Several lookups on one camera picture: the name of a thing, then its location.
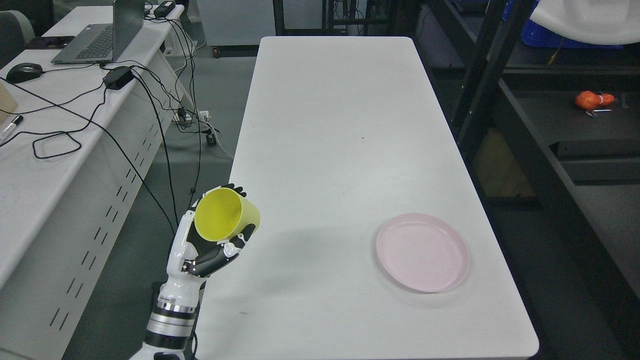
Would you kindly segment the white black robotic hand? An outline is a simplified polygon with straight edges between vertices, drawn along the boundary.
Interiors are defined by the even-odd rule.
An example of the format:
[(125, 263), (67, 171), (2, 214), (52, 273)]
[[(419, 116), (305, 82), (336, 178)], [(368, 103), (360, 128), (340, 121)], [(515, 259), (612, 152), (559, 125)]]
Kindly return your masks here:
[[(233, 183), (214, 189), (217, 188), (233, 189), (247, 198), (243, 187)], [(195, 228), (194, 216), (198, 202), (209, 191), (188, 207), (178, 224), (167, 260), (167, 281), (160, 287), (158, 299), (174, 299), (177, 305), (196, 306), (201, 285), (211, 274), (233, 262), (258, 230), (254, 224), (249, 224), (231, 239), (214, 242), (203, 239)]]

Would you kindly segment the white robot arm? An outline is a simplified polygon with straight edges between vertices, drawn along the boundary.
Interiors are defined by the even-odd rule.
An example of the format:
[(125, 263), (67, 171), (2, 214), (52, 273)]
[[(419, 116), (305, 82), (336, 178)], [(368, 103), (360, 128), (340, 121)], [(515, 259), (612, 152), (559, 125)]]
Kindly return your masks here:
[(131, 360), (196, 360), (198, 306), (159, 298), (151, 308), (141, 348)]

